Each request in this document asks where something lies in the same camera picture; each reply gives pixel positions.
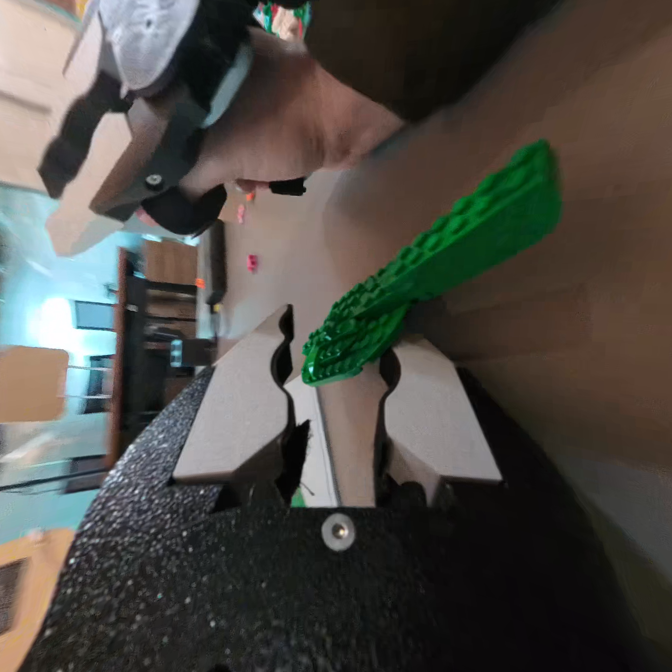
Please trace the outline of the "green brick leaf build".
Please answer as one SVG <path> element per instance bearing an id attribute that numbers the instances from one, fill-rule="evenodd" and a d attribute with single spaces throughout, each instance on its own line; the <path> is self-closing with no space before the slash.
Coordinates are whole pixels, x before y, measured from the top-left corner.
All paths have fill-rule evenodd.
<path id="1" fill-rule="evenodd" d="M 394 344 L 412 307 L 538 244 L 561 212 L 559 160 L 539 139 L 332 305 L 303 346 L 302 382 L 317 387 L 357 376 Z"/>

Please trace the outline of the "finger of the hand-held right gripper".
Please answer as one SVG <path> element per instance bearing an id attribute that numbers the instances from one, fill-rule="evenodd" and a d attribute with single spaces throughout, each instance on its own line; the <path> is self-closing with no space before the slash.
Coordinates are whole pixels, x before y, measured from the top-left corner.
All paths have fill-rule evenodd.
<path id="1" fill-rule="evenodd" d="M 46 231 L 59 256 L 76 256 L 124 227 L 92 203 L 130 147 L 129 107 L 116 78 L 100 71 L 67 105 L 46 145 L 38 175 L 56 202 Z"/>

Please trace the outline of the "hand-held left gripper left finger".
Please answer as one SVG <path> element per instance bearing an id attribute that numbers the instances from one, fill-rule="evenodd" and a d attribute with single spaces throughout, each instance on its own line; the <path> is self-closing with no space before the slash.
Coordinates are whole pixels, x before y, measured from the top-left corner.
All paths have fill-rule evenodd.
<path id="1" fill-rule="evenodd" d="M 172 474 L 176 484 L 220 484 L 290 504 L 305 462 L 308 425 L 296 422 L 285 383 L 292 373 L 294 312 L 281 305 L 214 364 Z"/>

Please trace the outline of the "black rectangular device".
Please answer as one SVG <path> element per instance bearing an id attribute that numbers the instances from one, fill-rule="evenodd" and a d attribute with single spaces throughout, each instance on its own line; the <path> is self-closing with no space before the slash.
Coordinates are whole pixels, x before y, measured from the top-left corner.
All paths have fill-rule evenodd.
<path id="1" fill-rule="evenodd" d="M 222 220 L 216 220 L 209 230 L 210 282 L 207 303 L 214 307 L 221 303 L 227 290 L 226 242 Z"/>

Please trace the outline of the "dark monitor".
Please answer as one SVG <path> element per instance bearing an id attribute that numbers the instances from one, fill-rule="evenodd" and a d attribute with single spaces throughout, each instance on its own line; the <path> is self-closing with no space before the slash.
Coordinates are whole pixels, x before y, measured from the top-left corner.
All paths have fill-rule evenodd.
<path id="1" fill-rule="evenodd" d="M 72 325 L 77 330 L 111 331 L 115 328 L 116 303 L 71 301 Z"/>

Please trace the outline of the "person's right hand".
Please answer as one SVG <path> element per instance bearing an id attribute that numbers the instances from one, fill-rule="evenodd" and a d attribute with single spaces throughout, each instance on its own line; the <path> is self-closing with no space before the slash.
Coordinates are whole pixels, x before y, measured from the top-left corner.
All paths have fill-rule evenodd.
<path id="1" fill-rule="evenodd" d="M 348 169 L 404 127 L 397 115 L 326 72 L 303 45 L 262 29 L 249 35 L 248 76 L 206 130 L 197 162 L 180 182 L 189 200 L 225 183 L 250 190 Z"/>

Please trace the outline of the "small tan rounded board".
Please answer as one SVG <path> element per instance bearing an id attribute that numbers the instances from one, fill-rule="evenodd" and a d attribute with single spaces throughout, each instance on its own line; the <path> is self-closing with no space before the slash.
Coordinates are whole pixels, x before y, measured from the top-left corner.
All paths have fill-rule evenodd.
<path id="1" fill-rule="evenodd" d="M 1 424 L 60 418 L 68 365 L 63 349 L 1 347 Z"/>

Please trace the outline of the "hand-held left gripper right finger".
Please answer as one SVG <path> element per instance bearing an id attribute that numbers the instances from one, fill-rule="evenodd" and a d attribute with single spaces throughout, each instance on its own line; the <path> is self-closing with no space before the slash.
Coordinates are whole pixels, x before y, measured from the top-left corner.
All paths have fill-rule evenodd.
<path id="1" fill-rule="evenodd" d="M 375 488 L 417 483 L 425 501 L 443 483 L 503 482 L 454 363 L 421 336 L 405 336 L 380 358 L 387 389 L 375 430 Z"/>

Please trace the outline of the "white instruction booklet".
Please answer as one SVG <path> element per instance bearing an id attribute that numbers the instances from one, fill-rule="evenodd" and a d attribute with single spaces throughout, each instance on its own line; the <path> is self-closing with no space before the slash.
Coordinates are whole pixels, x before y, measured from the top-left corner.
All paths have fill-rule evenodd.
<path id="1" fill-rule="evenodd" d="M 340 494 L 319 391 L 297 376 L 286 384 L 294 402 L 297 424 L 309 421 L 307 453 L 302 467 L 297 506 L 336 508 Z"/>

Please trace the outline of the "large tan wooden board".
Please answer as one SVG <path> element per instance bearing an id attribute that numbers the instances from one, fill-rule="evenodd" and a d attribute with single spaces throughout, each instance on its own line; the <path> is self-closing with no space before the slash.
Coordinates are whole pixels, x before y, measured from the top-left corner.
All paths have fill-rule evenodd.
<path id="1" fill-rule="evenodd" d="M 67 527 L 1 544 L 1 670 L 17 671 L 42 626 L 74 538 Z"/>

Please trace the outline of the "grey desk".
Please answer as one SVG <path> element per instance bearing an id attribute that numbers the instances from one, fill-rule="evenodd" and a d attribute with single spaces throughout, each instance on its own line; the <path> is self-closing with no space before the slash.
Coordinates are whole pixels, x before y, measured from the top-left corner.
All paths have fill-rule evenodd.
<path id="1" fill-rule="evenodd" d="M 357 168 L 259 194 L 244 225 L 231 195 L 220 352 L 293 304 L 298 372 L 337 298 L 538 139 L 559 155 L 559 225 L 408 326 L 559 466 L 670 671 L 670 1 L 564 1 L 460 104 Z"/>

